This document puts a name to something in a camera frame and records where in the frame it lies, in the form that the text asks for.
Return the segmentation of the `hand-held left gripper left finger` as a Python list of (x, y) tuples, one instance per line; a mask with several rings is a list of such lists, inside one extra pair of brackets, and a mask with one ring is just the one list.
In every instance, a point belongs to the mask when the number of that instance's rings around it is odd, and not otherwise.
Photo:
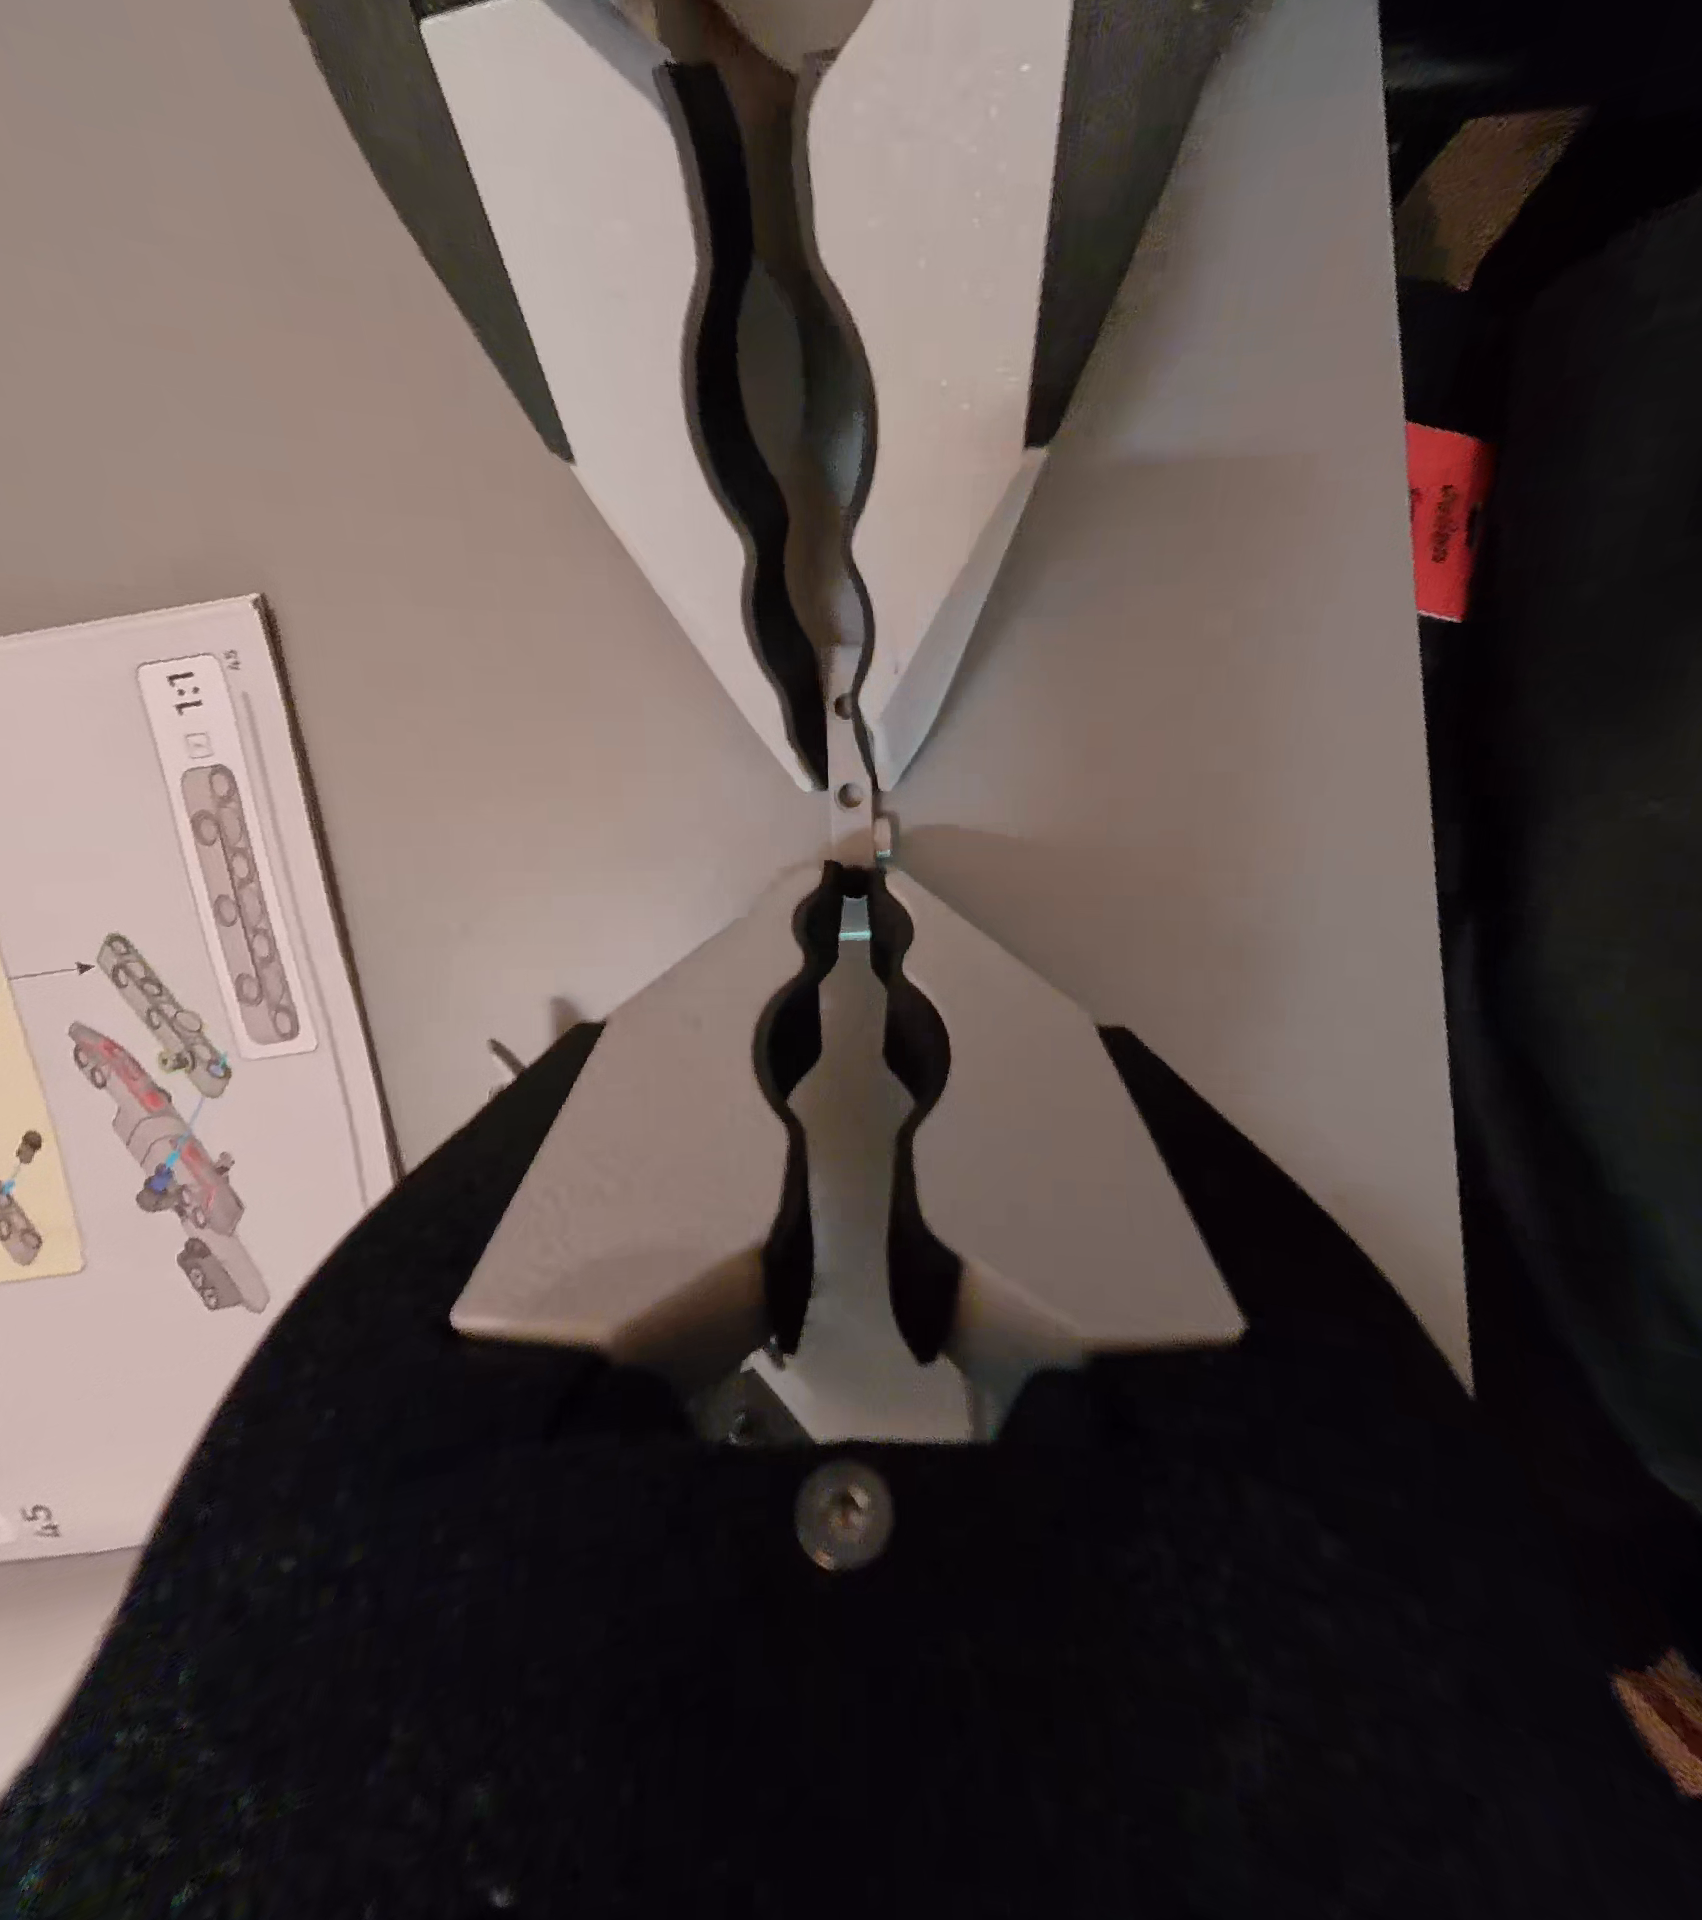
[(792, 868), (603, 1023), (451, 1324), (590, 1348), (697, 1395), (792, 1352), (813, 1298), (807, 1136), (840, 863)]

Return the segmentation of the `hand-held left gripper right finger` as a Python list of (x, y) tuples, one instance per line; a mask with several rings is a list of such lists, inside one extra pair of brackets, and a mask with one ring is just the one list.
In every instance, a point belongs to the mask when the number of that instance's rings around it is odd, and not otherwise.
[(1220, 1285), (1088, 1013), (906, 874), (865, 886), (881, 1054), (907, 1096), (887, 1191), (887, 1304), (951, 1360), (971, 1429), (1091, 1355), (1225, 1348)]

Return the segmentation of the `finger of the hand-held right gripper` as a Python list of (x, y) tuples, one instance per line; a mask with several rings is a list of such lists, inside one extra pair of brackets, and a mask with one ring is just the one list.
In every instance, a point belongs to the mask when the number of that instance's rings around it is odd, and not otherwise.
[(863, 351), (850, 560), (881, 789), (926, 744), (1045, 453), (1025, 445), (1071, 5), (870, 5), (807, 101), (811, 232)]
[(617, 5), (454, 5), (421, 30), (577, 482), (784, 772), (820, 789), (820, 665), (741, 400), (756, 243), (719, 69)]

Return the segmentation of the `blue toy pin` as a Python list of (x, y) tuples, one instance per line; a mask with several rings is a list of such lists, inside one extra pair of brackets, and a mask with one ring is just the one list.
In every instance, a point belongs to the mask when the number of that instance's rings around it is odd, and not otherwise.
[(870, 938), (870, 897), (884, 890), (887, 868), (893, 867), (897, 828), (893, 815), (870, 810), (857, 822), (844, 817), (835, 831), (832, 859), (840, 863), (840, 938), (865, 943)]

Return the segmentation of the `person's dark clothing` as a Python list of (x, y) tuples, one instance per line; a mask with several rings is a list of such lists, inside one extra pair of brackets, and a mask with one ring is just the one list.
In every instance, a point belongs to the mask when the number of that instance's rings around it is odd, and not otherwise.
[(1495, 344), (1459, 642), (1462, 1108), (1575, 1387), (1702, 1513), (1702, 192)]

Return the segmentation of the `red fabric label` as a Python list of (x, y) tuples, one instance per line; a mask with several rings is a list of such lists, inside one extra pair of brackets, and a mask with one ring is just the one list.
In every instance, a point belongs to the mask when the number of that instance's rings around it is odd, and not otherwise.
[(1421, 620), (1462, 623), (1472, 603), (1495, 453), (1441, 424), (1405, 424), (1412, 603)]

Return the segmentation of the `open instruction booklet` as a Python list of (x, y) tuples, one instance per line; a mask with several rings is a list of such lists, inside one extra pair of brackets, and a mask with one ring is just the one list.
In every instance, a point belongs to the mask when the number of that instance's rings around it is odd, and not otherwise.
[(392, 1172), (261, 597), (0, 636), (0, 1562), (139, 1548)]

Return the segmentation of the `light grey toy beam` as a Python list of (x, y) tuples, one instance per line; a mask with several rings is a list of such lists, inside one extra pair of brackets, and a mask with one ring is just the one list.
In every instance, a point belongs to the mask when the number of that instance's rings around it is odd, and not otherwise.
[(881, 785), (858, 708), (863, 652), (850, 639), (826, 655), (826, 805), (827, 857), (850, 868), (878, 867)]

